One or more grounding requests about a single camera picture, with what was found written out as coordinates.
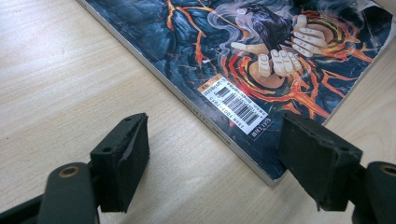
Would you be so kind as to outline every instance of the wooden table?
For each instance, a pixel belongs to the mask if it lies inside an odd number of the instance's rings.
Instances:
[[[350,223],[287,173],[266,186],[77,1],[0,1],[0,212],[146,112],[151,157],[127,214],[103,223]],[[396,162],[396,40],[326,127]]]

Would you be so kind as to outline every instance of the book spine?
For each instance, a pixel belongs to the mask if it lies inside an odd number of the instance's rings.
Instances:
[[[177,87],[175,87],[157,68],[155,68],[131,43],[129,43],[117,30],[115,30],[99,13],[95,11],[86,1],[78,2],[87,9],[121,44],[127,48],[136,59],[147,67],[147,69],[158,78],[165,87],[172,92],[198,119],[201,120],[221,141],[223,141],[247,166],[253,170],[267,185],[273,186],[278,179],[272,179],[260,168],[227,134],[225,134],[211,119],[205,116],[190,99],[188,99]]]

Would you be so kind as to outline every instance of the book cover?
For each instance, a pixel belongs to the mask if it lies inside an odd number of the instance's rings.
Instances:
[[[283,114],[323,123],[393,38],[368,0],[78,1],[269,185]]]

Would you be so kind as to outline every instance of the comic book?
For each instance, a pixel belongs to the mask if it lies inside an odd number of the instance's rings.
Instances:
[[[394,36],[369,0],[78,1],[269,185],[283,114],[325,122]]]

